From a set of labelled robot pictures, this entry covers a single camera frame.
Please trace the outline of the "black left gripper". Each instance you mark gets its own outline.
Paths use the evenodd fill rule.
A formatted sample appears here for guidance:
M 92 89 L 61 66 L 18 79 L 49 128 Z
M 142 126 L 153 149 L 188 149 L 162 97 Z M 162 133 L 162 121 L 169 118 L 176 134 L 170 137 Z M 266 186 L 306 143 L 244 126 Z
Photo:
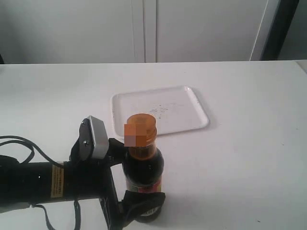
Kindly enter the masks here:
M 115 138 L 109 138 L 109 148 L 104 159 L 82 161 L 79 146 L 71 149 L 70 160 L 73 163 L 77 199 L 98 198 L 109 230 L 122 230 L 145 212 L 161 207 L 165 193 L 137 193 L 126 190 L 124 198 L 118 200 L 111 167 L 125 162 L 128 147 Z

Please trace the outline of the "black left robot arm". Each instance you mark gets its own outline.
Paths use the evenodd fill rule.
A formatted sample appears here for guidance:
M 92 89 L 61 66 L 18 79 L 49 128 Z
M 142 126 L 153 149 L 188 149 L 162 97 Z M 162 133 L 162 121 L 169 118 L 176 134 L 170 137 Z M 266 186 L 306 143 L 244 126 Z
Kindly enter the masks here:
M 23 161 L 9 156 L 0 158 L 0 210 L 8 212 L 28 207 L 43 208 L 45 203 L 73 201 L 75 228 L 81 227 L 79 201 L 99 199 L 110 230 L 121 230 L 152 209 L 160 209 L 165 193 L 147 191 L 147 187 L 160 181 L 164 161 L 159 151 L 140 163 L 128 154 L 128 148 L 118 140 L 109 139 L 109 149 L 102 160 L 88 156 L 81 158 L 84 150 L 79 143 L 71 149 L 69 161 L 57 163 L 32 162 L 39 147 L 18 136 L 3 136 L 3 145 L 20 144 L 30 149 Z M 124 173 L 137 186 L 136 191 L 126 191 L 119 201 L 111 167 L 122 164 Z

